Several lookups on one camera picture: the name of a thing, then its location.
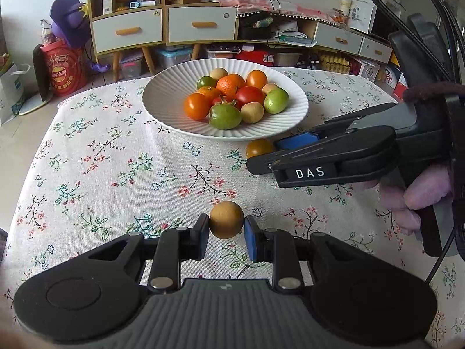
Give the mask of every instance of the paper bag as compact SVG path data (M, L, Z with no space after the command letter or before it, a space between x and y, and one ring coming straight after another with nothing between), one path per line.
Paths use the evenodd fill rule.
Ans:
M31 66L21 64L27 69L18 71L16 64L0 76L0 126L13 119L19 113L24 102L24 88L19 75L27 73Z

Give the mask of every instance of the white bowl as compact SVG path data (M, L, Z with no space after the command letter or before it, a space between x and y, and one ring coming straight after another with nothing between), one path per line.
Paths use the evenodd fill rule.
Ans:
M202 121L190 119L183 111L184 99L197 90L198 79L219 67L228 73L238 73L244 79L250 71L264 71L268 82L287 91L288 107L279 114L265 113L260 122L243 122L232 130L218 130L208 124L208 118ZM142 103L156 121L174 131L217 140L255 140L274 136L292 129L308 113L307 96L290 78L264 65L236 59L201 59L165 69L149 81L142 94Z

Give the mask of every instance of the wooden leg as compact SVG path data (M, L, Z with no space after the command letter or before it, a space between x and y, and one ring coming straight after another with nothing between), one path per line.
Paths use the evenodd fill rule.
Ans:
M152 55L150 55L150 50L148 49L148 47L143 47L142 52L144 53L144 57L148 65L148 70L150 71L150 73L154 75L155 65L153 64Z
M121 52L117 51L113 53L113 81L119 80L119 57Z
M198 53L201 50L200 44L194 44L194 48L192 49L192 56L191 60L197 60L198 59Z

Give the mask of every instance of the metal screw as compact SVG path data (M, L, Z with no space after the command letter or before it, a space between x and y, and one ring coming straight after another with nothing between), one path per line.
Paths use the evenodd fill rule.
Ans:
M301 281L293 277L281 278L278 281L278 286L282 289L293 290L301 286Z
M173 284L173 280L169 277L157 277L150 281L150 286L154 289L167 289Z

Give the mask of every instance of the tablecloth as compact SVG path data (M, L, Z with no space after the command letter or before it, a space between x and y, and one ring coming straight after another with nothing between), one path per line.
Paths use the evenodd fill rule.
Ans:
M358 76L276 69L298 83L310 101L308 117L292 133L392 101ZM223 200L238 203L261 228L286 229L304 238L330 233L427 276L434 259L414 235L401 233L377 189L355 191L349 184L280 189L272 175L252 176L246 169L246 142L176 133L146 113L141 97L149 80L99 87L60 104L12 221L0 267L2 314L16 321L15 291L33 275L127 232L152 238L168 228L192 227L199 214ZM302 266L302 271L310 284L308 269ZM431 283L439 300L428 335L434 347L465 329L465 293L456 287L464 274L462 260L448 257ZM243 232L230 240L210 235L205 260L184 262L182 277L270 279L271 265L248 260Z

